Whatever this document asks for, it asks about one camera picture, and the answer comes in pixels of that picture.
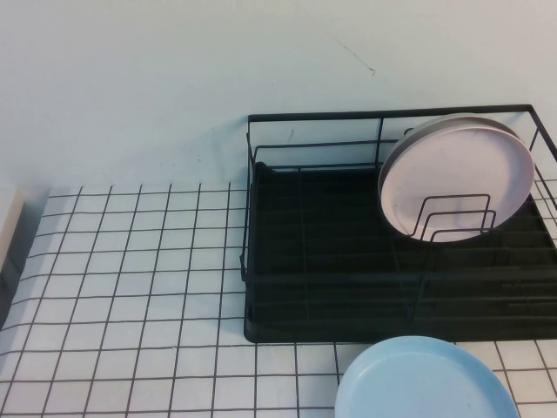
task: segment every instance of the white wall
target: white wall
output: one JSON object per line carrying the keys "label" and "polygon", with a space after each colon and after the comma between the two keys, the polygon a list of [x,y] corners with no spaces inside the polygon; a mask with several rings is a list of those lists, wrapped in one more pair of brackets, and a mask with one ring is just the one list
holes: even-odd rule
{"label": "white wall", "polygon": [[555,16],[549,0],[3,0],[0,185],[236,179],[252,112],[525,102],[557,136]]}

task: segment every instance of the black dish rack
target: black dish rack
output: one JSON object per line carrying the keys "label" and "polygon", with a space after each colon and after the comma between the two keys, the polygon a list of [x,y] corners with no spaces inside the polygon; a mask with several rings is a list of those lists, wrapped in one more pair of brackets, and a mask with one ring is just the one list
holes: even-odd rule
{"label": "black dish rack", "polygon": [[[487,202],[478,210],[484,214],[478,237],[454,243],[411,239],[394,231],[380,210],[377,181],[388,154],[382,147],[397,141],[384,138],[384,128],[391,120],[459,112],[529,118],[533,195],[494,229],[486,225],[496,216],[489,197],[476,195]],[[362,119],[376,121],[372,139],[252,148],[255,123]],[[550,233],[557,231],[552,193],[557,180],[549,177],[557,175],[557,148],[531,105],[251,115],[247,141],[248,209],[240,261],[248,340],[375,342],[405,334],[444,340],[557,338],[557,251]],[[292,158],[284,157],[285,151],[325,148],[341,156],[362,146],[366,163],[300,164],[294,158],[296,164],[288,164]],[[263,150],[267,156],[281,153],[286,161],[269,158],[273,163],[266,164],[259,160]]]}

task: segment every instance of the white plate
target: white plate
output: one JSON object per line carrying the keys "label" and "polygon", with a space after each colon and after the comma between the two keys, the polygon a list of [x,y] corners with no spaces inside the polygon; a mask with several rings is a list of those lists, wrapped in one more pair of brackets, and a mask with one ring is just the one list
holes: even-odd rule
{"label": "white plate", "polygon": [[336,418],[518,418],[497,376],[442,340],[399,337],[368,348],[346,370]]}
{"label": "white plate", "polygon": [[435,131],[445,128],[452,128],[464,124],[479,124],[479,125],[487,125],[492,126],[493,128],[500,129],[502,131],[508,132],[511,135],[514,135],[518,139],[518,135],[514,133],[514,131],[491,118],[478,115],[476,113],[453,113],[451,115],[441,116],[440,118],[435,118],[432,120],[428,120],[421,125],[416,126],[412,130],[408,131],[405,136],[395,144],[393,150],[388,155],[381,167],[381,171],[379,173],[379,194],[381,194],[381,188],[383,186],[383,182],[385,181],[386,174],[391,169],[391,166],[394,164],[396,159],[399,155],[407,149],[410,145],[414,142],[419,141],[425,135],[429,135]]}
{"label": "white plate", "polygon": [[[383,213],[406,235],[448,242],[472,238],[498,226],[524,203],[534,182],[534,162],[516,136],[485,124],[434,131],[412,142],[388,170],[380,190]],[[487,194],[487,197],[429,199]],[[436,212],[470,213],[432,215]]]}

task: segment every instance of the countertop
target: countertop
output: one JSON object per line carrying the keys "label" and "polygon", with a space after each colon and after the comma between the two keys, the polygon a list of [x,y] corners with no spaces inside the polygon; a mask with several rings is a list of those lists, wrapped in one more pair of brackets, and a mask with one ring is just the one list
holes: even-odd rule
{"label": "countertop", "polygon": [[[234,185],[53,190],[0,332],[1,413],[333,418],[367,345],[251,344]],[[522,418],[557,416],[557,340],[467,342]]]}

